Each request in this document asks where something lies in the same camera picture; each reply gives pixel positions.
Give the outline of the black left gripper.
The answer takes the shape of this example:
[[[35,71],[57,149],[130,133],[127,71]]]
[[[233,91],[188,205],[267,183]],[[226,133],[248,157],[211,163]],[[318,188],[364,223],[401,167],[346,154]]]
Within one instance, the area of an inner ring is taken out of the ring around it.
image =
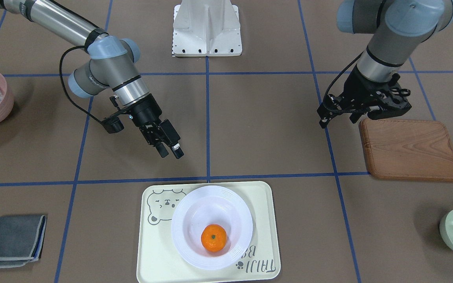
[[[326,93],[322,99],[317,109],[320,127],[326,129],[333,118],[342,114],[350,114],[353,124],[363,115],[378,120],[406,114],[412,108],[408,102],[411,91],[400,86],[400,77],[395,73],[388,82],[373,82],[354,67],[344,83],[343,92],[338,96]]]

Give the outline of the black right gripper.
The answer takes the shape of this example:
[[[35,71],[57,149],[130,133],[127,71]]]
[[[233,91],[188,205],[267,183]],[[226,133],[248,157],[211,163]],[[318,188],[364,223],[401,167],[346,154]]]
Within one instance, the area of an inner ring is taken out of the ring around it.
[[[171,147],[176,159],[184,156],[179,144],[181,137],[169,120],[160,119],[162,110],[153,95],[146,95],[124,108],[119,107],[117,95],[111,96],[110,101],[118,111],[102,120],[102,126],[108,133],[115,134],[122,131],[124,125],[119,116],[128,115],[134,125],[141,130],[147,143],[156,147],[160,157],[168,156],[166,145]]]

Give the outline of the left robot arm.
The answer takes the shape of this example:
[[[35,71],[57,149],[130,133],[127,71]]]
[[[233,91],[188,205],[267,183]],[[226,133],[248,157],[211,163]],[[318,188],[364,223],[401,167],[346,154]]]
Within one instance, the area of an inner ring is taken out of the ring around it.
[[[411,109],[411,92],[399,84],[398,70],[414,50],[453,22],[453,0],[345,0],[337,12],[337,27],[350,34],[371,34],[351,68],[343,91],[325,92],[317,113],[320,127],[342,114],[352,123],[396,118]]]

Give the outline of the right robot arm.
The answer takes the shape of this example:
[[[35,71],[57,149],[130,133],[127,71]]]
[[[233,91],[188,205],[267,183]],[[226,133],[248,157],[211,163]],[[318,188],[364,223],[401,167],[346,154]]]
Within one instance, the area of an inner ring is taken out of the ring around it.
[[[140,49],[133,40],[108,34],[54,0],[0,0],[0,9],[22,15],[90,56],[72,72],[68,85],[81,98],[92,98],[108,88],[113,91],[110,101],[117,111],[104,119],[92,116],[106,132],[122,131],[120,115],[127,115],[161,157],[169,152],[177,159],[184,155],[179,134],[169,120],[160,119],[162,110],[135,67]]]

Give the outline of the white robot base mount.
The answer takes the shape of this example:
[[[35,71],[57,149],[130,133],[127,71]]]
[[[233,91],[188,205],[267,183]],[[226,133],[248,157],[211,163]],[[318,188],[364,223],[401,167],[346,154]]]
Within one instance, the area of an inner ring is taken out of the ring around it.
[[[242,54],[239,8],[230,0],[183,0],[173,11],[173,56]]]

